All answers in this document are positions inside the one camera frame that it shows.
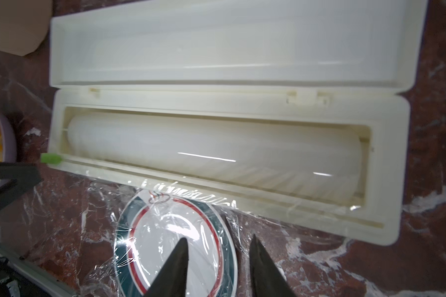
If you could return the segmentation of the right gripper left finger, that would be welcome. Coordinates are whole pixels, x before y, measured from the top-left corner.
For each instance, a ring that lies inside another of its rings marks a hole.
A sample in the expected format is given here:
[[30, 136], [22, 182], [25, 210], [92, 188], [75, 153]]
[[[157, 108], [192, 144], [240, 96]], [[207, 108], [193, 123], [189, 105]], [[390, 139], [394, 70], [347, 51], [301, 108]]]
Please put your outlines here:
[[144, 297], [185, 297], [188, 261], [188, 241], [181, 238]]

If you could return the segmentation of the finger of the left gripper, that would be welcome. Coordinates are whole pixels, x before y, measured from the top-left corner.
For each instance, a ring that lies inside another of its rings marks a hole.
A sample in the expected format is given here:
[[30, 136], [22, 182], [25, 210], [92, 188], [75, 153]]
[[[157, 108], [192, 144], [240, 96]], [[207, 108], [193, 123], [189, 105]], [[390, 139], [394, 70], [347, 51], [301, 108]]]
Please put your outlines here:
[[0, 210], [42, 181], [37, 165], [0, 162]]

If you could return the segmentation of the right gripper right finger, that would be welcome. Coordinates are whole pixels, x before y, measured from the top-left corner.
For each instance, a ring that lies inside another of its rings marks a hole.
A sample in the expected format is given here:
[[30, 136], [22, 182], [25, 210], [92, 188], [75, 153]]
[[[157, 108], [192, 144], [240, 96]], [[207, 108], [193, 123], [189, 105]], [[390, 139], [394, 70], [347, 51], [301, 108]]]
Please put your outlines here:
[[249, 260], [254, 297], [296, 296], [256, 235], [251, 239]]

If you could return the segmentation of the white plate green red rim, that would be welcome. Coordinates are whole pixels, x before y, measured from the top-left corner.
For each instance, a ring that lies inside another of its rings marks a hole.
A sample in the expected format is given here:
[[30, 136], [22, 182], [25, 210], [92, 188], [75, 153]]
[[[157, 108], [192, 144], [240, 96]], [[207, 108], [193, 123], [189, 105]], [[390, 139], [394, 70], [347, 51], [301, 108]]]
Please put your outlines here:
[[234, 297], [238, 262], [230, 232], [204, 202], [142, 190], [122, 211], [115, 232], [114, 270], [125, 297], [143, 296], [178, 241], [188, 241], [188, 297]]

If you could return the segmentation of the cream plastic wrap dispenser box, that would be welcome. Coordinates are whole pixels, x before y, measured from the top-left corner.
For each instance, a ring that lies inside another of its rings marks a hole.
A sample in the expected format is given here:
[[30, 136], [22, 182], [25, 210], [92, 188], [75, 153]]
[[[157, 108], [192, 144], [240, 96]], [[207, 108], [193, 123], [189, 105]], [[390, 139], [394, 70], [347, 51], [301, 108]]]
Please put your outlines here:
[[[153, 188], [375, 245], [400, 234], [410, 104], [427, 1], [142, 1], [54, 17], [55, 169]], [[301, 198], [80, 157], [88, 112], [277, 122], [354, 132], [348, 200]]]

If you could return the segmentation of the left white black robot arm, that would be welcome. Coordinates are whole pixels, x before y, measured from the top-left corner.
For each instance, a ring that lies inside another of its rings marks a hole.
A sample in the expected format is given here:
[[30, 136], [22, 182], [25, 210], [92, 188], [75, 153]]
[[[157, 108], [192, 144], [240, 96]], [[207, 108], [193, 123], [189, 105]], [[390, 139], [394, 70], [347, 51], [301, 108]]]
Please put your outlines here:
[[[36, 165], [0, 162], [0, 211], [42, 181]], [[0, 297], [75, 297], [46, 271], [0, 245]]]

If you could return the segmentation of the plastic wrap roll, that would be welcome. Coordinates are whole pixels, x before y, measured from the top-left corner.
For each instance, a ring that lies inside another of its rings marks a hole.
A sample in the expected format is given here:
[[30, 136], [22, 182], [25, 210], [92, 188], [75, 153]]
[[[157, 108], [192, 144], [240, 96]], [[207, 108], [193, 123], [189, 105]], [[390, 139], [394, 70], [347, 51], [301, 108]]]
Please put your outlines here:
[[338, 128], [88, 112], [66, 134], [80, 157], [301, 198], [348, 200], [362, 173], [359, 137]]

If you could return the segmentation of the beige flower pot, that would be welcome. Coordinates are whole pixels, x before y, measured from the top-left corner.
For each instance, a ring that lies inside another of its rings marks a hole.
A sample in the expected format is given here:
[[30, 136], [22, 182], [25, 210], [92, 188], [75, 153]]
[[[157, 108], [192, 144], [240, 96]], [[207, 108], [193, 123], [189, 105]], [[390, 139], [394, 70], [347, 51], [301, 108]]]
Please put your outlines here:
[[0, 0], [0, 51], [25, 56], [45, 39], [53, 14], [49, 0]]

